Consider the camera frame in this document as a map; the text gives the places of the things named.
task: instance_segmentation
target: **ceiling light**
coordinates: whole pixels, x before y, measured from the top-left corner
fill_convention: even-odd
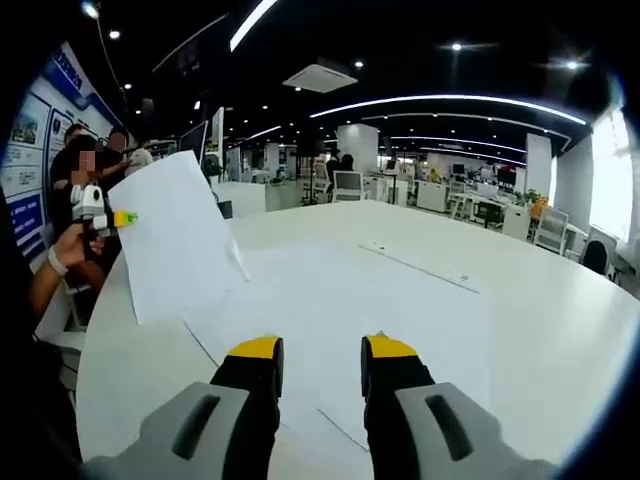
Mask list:
[[[486,157],[486,158],[495,158],[496,160],[500,160],[502,162],[509,162],[509,163],[515,163],[516,165],[524,165],[526,166],[526,163],[522,163],[522,162],[516,162],[515,160],[507,160],[506,158],[502,158],[502,157],[494,157],[493,155],[483,155],[481,153],[467,153],[464,150],[460,151],[460,150],[451,150],[449,148],[435,148],[435,147],[420,147],[421,150],[435,150],[438,152],[451,152],[451,153],[460,153],[462,155],[475,155],[477,158],[480,157]]]
[[[261,135],[265,135],[265,134],[270,133],[270,132],[275,132],[275,131],[276,131],[276,130],[278,130],[279,128],[282,128],[282,127],[281,127],[280,125],[278,125],[277,127],[269,128],[268,130],[265,130],[264,132],[256,133],[255,135],[253,135],[253,136],[251,136],[251,137],[247,138],[247,140],[253,140],[254,138],[258,138],[258,137],[259,137],[259,136],[261,136]]]
[[[82,2],[82,11],[87,17],[93,18],[94,20],[99,17],[98,10],[93,6],[93,3],[91,2]]]
[[[510,98],[485,97],[483,95],[458,95],[458,94],[412,95],[410,97],[383,98],[380,100],[371,100],[369,102],[354,103],[352,105],[345,105],[344,107],[332,108],[331,110],[326,110],[324,112],[314,113],[313,115],[310,115],[310,118],[317,118],[323,115],[329,115],[330,113],[343,112],[345,110],[351,110],[353,108],[369,107],[371,105],[381,105],[384,103],[413,102],[418,100],[477,100],[482,102],[505,103],[508,105],[515,105],[518,107],[525,107],[533,110],[540,110],[542,112],[549,113],[550,115],[556,115],[558,117],[565,118],[572,122],[579,123],[580,125],[587,124],[587,122],[585,120],[582,120],[581,118],[574,117],[572,115],[569,115],[568,113],[564,113],[559,110],[554,110],[553,108],[537,105],[535,103],[522,102],[520,100],[512,100]]]
[[[506,145],[496,145],[495,143],[476,142],[474,140],[464,140],[460,138],[442,138],[442,137],[391,137],[392,140],[436,140],[440,142],[459,142],[470,143],[472,145],[485,145],[487,147],[505,148],[507,150],[513,150],[514,152],[527,153],[526,150],[520,148],[507,147]]]
[[[267,13],[267,11],[273,7],[273,5],[278,0],[262,0],[260,4],[255,8],[253,12],[249,14],[247,19],[240,25],[240,28],[233,34],[231,37],[231,41],[229,42],[229,47],[233,52],[236,47],[240,44],[242,39],[249,33],[249,30],[253,28],[253,26],[262,18],[262,16]]]

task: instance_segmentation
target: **black ceiling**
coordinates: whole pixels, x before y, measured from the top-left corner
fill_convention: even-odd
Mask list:
[[[591,122],[611,100],[610,69],[598,54],[589,29],[584,28],[587,24],[580,30],[576,22],[563,20],[571,16],[560,14],[553,4],[518,4],[507,9],[485,2],[279,0],[231,53],[231,36],[257,3],[102,2],[100,25],[115,75],[121,86],[133,85],[126,92],[118,90],[109,71],[94,21],[87,18],[70,42],[112,109],[134,133],[143,131],[154,138],[179,135],[191,121],[209,118],[224,105],[233,108],[225,114],[230,143],[277,125],[283,128],[250,144],[267,139],[292,143],[299,135],[335,138],[338,125],[363,121],[380,129],[381,136],[461,138],[519,149],[526,149],[526,133],[533,132],[548,135],[554,152],[560,153],[587,135],[589,126],[511,105],[437,100],[369,106],[317,119],[309,115],[380,98],[457,93],[528,101]],[[153,72],[173,49],[220,17]],[[119,30],[120,39],[110,40],[110,29]],[[460,42],[462,51],[454,53],[453,42]],[[351,68],[358,83],[324,95],[295,92],[282,85],[318,57]],[[570,59],[586,66],[570,71],[563,67]],[[364,68],[355,69],[355,60],[362,60]],[[153,112],[135,115],[142,98],[153,99]],[[193,110],[196,100],[202,102],[199,111]],[[489,122],[488,116],[549,132]],[[398,149],[418,151],[451,142],[392,143]],[[501,151],[459,145],[488,155]],[[501,156],[523,158],[517,152],[507,155],[501,151]]]

